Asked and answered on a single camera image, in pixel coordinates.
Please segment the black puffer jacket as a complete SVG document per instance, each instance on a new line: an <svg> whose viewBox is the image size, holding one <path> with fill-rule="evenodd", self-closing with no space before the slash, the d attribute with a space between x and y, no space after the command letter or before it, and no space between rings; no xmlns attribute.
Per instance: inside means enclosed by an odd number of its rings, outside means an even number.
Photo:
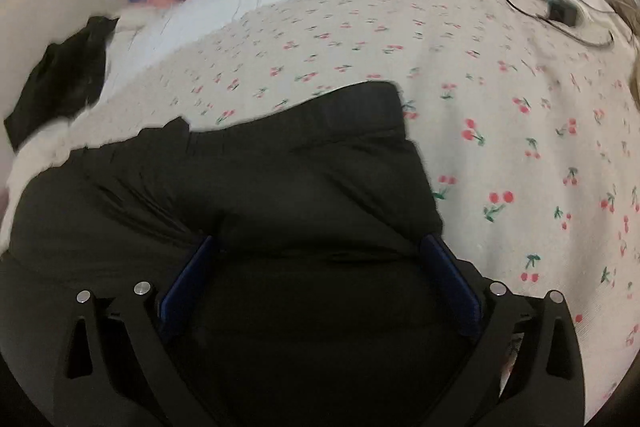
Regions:
<svg viewBox="0 0 640 427"><path fill-rule="evenodd" d="M166 349L205 426L413 426L426 416L428 236L442 231L416 147L398 118L353 121L326 141L278 146L191 242L88 255L1 258L2 419L24 395L54 411L76 296L165 284L207 243L166 327Z"/></svg>

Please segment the cherry print bed sheet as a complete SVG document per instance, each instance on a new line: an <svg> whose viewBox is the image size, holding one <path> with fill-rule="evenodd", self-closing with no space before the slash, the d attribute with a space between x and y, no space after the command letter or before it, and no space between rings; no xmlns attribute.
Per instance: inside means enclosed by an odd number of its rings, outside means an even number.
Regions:
<svg viewBox="0 0 640 427"><path fill-rule="evenodd" d="M448 243L518 291L565 294L593 416L639 349L639 113L634 47L606 20L570 39L533 0L400 0L385 49ZM145 20L122 16L142 57Z"/></svg>

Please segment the black garment by headboard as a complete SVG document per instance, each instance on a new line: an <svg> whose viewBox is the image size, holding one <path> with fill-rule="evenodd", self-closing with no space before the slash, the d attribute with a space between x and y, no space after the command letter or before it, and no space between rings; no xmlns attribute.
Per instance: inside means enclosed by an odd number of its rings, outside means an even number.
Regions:
<svg viewBox="0 0 640 427"><path fill-rule="evenodd" d="M99 100L105 81L106 47L116 25L114 18L92 16L76 34L47 46L3 121L12 150L19 150L49 122L70 119Z"/></svg>

